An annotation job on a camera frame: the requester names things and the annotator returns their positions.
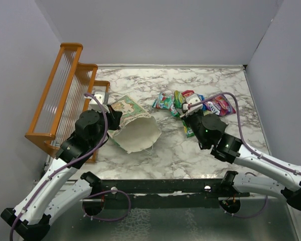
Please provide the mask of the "green spring tea packet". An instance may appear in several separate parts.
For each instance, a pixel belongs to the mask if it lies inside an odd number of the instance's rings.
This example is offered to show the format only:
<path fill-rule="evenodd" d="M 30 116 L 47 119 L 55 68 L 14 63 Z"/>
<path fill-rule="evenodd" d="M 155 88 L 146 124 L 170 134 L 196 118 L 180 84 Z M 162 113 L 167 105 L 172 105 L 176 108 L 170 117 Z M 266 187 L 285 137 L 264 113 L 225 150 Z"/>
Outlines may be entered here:
<path fill-rule="evenodd" d="M 186 125 L 184 121 L 182 121 L 184 132 L 187 138 L 193 137 L 195 134 L 190 127 Z"/>

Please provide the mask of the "blue snack packet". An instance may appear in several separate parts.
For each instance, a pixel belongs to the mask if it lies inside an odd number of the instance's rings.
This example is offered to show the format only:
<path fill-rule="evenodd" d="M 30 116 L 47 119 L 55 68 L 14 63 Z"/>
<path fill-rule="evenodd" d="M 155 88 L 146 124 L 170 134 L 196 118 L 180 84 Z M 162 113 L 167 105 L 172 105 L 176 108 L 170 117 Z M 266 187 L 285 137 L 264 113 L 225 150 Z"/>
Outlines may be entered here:
<path fill-rule="evenodd" d="M 201 94 L 197 94 L 197 96 L 198 96 L 198 98 L 200 99 L 200 101 L 203 101 L 203 100 L 205 100 L 205 98 L 204 98 L 204 96 L 203 96 L 203 95 L 201 95 Z M 202 103 L 202 111 L 206 111 L 206 110 L 207 110 L 207 108 L 206 108 L 205 104 L 204 104 L 204 103 Z"/>

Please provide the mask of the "green illustrated paper bag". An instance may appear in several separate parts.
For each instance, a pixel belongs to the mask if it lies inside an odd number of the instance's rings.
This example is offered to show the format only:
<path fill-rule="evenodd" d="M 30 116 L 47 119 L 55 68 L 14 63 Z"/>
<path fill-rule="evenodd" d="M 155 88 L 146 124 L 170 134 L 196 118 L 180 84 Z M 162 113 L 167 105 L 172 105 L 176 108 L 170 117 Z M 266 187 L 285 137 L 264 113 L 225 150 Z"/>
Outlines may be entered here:
<path fill-rule="evenodd" d="M 151 148 L 162 131 L 155 118 L 129 95 L 125 95 L 111 107 L 122 112 L 119 129 L 108 131 L 110 138 L 128 154 Z"/>

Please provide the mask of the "red snack packet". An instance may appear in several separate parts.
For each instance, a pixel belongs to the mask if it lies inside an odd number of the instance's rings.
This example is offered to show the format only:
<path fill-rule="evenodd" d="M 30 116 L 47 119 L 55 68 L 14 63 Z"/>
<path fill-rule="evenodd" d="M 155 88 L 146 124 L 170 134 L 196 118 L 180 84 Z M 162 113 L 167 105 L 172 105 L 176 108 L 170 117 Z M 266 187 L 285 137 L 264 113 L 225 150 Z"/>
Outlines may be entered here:
<path fill-rule="evenodd" d="M 189 97 L 193 94 L 194 94 L 193 90 L 186 90 L 186 91 L 182 92 L 182 95 L 183 95 L 184 98 L 187 98 L 187 97 Z"/>

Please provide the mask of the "purple snack packet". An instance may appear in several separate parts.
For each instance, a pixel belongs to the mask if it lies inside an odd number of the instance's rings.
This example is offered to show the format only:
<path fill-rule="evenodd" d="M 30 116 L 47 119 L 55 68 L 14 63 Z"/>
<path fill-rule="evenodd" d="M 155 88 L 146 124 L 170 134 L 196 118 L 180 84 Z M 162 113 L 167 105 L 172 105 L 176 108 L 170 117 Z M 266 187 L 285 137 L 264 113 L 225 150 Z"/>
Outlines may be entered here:
<path fill-rule="evenodd" d="M 225 95 L 218 95 L 214 99 L 204 103 L 207 110 L 218 116 L 226 116 L 230 114 L 235 114 L 236 110 L 225 97 Z"/>

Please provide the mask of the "teal barley mint packet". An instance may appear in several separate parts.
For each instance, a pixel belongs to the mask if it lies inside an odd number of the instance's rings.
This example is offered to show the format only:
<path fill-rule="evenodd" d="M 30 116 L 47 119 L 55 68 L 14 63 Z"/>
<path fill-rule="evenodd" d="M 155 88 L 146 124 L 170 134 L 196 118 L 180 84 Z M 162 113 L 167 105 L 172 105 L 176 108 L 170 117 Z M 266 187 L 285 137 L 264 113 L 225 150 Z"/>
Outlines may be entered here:
<path fill-rule="evenodd" d="M 152 107 L 169 110 L 172 116 L 179 117 L 180 113 L 178 109 L 180 108 L 180 104 L 180 101 L 173 94 L 160 92 L 154 100 Z"/>

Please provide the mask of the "green mango apple tea packet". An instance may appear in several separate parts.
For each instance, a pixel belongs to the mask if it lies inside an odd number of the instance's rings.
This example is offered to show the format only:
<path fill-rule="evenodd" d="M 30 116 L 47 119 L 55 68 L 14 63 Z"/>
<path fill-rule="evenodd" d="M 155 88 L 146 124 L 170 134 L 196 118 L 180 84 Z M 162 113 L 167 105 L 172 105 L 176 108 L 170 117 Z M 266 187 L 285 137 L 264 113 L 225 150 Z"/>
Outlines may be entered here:
<path fill-rule="evenodd" d="M 183 103 L 185 102 L 185 98 L 183 96 L 183 94 L 181 92 L 179 92 L 178 90 L 174 91 L 174 107 L 176 109 L 182 109 L 183 107 Z"/>

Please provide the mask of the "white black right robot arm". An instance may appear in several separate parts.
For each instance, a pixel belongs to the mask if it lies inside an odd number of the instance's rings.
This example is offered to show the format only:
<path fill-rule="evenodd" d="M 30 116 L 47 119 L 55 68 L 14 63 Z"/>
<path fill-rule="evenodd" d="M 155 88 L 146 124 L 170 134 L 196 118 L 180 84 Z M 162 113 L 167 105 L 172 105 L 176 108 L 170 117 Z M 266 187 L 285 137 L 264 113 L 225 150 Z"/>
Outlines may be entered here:
<path fill-rule="evenodd" d="M 201 150 L 210 150 L 219 161 L 247 167 L 263 177 L 246 177 L 227 173 L 220 190 L 225 196 L 250 192 L 286 200 L 301 211 L 301 166 L 265 154 L 243 140 L 225 133 L 226 123 L 215 114 L 183 114 L 182 120 L 191 128 Z"/>

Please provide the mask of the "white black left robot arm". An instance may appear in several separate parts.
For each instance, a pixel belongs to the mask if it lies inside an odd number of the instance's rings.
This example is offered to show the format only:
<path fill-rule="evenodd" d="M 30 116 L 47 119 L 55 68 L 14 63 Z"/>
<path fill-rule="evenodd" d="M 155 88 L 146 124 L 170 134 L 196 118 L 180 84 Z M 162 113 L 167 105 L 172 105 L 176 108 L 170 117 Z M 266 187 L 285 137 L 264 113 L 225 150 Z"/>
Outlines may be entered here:
<path fill-rule="evenodd" d="M 77 181 L 70 189 L 58 192 L 92 154 L 102 146 L 108 130 L 118 130 L 122 112 L 110 105 L 102 111 L 80 114 L 75 130 L 65 140 L 38 184 L 16 207 L 6 208 L 1 218 L 24 240 L 42 240 L 52 224 L 76 202 L 100 194 L 99 178 L 93 174 Z"/>

